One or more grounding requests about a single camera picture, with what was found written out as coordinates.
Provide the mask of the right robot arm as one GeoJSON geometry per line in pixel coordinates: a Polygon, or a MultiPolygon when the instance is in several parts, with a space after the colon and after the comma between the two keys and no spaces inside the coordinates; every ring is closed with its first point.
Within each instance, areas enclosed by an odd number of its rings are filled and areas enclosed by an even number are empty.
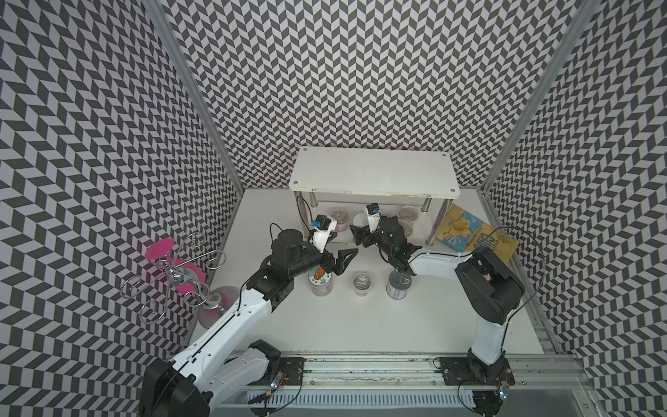
{"type": "Polygon", "coordinates": [[[396,216],[368,216],[368,224],[349,227],[354,243],[375,246],[380,257],[394,268],[387,280],[387,294],[401,300],[416,276],[444,277],[453,268],[472,309],[478,316],[475,339],[467,352],[467,373],[473,382],[510,381],[505,357],[509,321],[520,310],[525,286],[490,248],[482,246],[461,255],[424,251],[410,243],[396,216]]]}

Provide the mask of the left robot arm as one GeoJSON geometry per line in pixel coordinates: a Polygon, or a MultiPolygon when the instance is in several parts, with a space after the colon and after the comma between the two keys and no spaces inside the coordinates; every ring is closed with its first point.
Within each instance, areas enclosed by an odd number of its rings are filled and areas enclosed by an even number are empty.
{"type": "Polygon", "coordinates": [[[241,288],[238,300],[201,337],[171,360],[154,360],[145,369],[138,413],[141,416],[208,416],[251,383],[278,372],[280,352],[258,340],[241,355],[231,354],[249,332],[272,314],[294,290],[295,278],[315,267],[342,275],[359,251],[326,248],[328,233],[314,229],[313,241],[297,229],[284,229],[271,254],[241,288]]]}

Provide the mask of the white lid dark jar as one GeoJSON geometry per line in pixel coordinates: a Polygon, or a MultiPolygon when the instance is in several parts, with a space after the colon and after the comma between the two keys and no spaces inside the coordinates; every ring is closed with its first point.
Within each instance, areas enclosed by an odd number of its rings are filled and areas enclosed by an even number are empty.
{"type": "Polygon", "coordinates": [[[359,212],[354,216],[352,225],[356,228],[364,228],[368,226],[368,214],[366,211],[359,212]]]}

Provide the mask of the small red label cup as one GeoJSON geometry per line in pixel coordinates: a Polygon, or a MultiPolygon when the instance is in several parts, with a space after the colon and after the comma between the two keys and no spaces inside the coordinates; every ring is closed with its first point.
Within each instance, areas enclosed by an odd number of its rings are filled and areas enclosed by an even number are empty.
{"type": "Polygon", "coordinates": [[[366,273],[359,272],[353,279],[354,293],[359,297],[364,297],[368,294],[372,285],[370,276],[366,273]]]}

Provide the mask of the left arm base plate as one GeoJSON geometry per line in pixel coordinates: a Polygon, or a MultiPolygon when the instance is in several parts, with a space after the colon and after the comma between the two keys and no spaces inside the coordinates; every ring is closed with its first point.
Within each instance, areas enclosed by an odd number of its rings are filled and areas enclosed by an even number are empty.
{"type": "Polygon", "coordinates": [[[279,361],[271,361],[265,375],[250,387],[268,387],[272,383],[280,386],[300,386],[303,382],[303,373],[306,359],[304,357],[283,357],[279,361]]]}

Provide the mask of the purple white tin can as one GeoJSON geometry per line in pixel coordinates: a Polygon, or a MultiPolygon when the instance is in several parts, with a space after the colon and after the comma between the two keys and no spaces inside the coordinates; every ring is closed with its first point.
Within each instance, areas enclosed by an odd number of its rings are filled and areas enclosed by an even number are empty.
{"type": "Polygon", "coordinates": [[[388,277],[386,291],[391,299],[399,301],[406,298],[411,286],[411,276],[395,270],[388,277]]]}

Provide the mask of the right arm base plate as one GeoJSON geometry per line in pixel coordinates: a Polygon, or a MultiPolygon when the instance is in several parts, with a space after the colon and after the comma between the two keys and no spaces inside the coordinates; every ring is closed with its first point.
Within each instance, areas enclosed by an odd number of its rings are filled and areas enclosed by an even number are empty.
{"type": "Polygon", "coordinates": [[[440,357],[436,361],[446,386],[458,386],[460,383],[474,386],[500,387],[503,383],[514,386],[516,380],[505,356],[487,365],[474,355],[470,357],[440,357]]]}

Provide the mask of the tomato label seed jar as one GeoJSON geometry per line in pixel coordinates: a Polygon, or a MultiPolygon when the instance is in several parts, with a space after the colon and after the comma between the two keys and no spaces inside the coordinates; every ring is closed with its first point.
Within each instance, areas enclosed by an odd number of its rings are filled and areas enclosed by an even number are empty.
{"type": "Polygon", "coordinates": [[[322,267],[313,267],[308,273],[309,288],[316,296],[329,295],[333,290],[332,274],[322,267]]]}

